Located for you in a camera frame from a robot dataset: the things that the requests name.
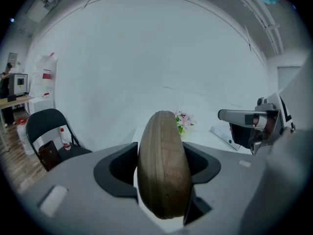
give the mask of white container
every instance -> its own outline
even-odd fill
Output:
[[[34,150],[30,145],[30,142],[28,141],[27,135],[26,135],[26,123],[27,120],[18,120],[19,125],[17,127],[17,131],[18,131],[18,135],[19,138],[22,142],[23,148],[24,148],[24,152],[26,153],[26,155],[32,155],[34,154]]]
[[[64,146],[65,150],[68,151],[71,148],[69,141],[68,141],[68,138],[67,138],[63,128],[61,128],[60,131],[61,131],[61,140],[62,140],[63,146]]]

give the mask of table leg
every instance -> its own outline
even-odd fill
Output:
[[[8,132],[7,132],[6,128],[4,127],[4,120],[3,120],[2,111],[0,112],[0,117],[1,117],[1,124],[2,124],[3,130],[4,130],[4,133],[7,134]]]
[[[7,146],[6,141],[5,141],[5,139],[4,139],[3,135],[2,135],[2,131],[0,131],[0,138],[1,138],[1,141],[2,141],[2,143],[4,145],[5,151],[9,151],[9,147]]]

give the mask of chair backrest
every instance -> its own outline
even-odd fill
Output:
[[[35,112],[27,121],[26,134],[28,140],[32,144],[37,138],[41,137],[46,132],[62,125],[66,125],[69,129],[65,117],[56,109]]]

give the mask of chair seat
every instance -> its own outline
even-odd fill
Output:
[[[65,150],[64,147],[62,147],[60,150],[58,150],[58,153],[61,157],[62,162],[67,160],[67,159],[70,159],[70,158],[74,158],[74,157],[77,157],[80,155],[91,153],[91,151],[89,151],[85,148],[82,148],[80,146],[77,146],[75,144],[70,143],[70,146],[71,146],[71,149],[68,151]]]

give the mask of bottle with red cap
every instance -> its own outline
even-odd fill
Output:
[[[69,141],[68,141],[67,136],[64,132],[64,129],[61,128],[60,131],[61,131],[61,140],[62,140],[63,146],[64,146],[65,150],[68,151],[68,150],[70,150]]]

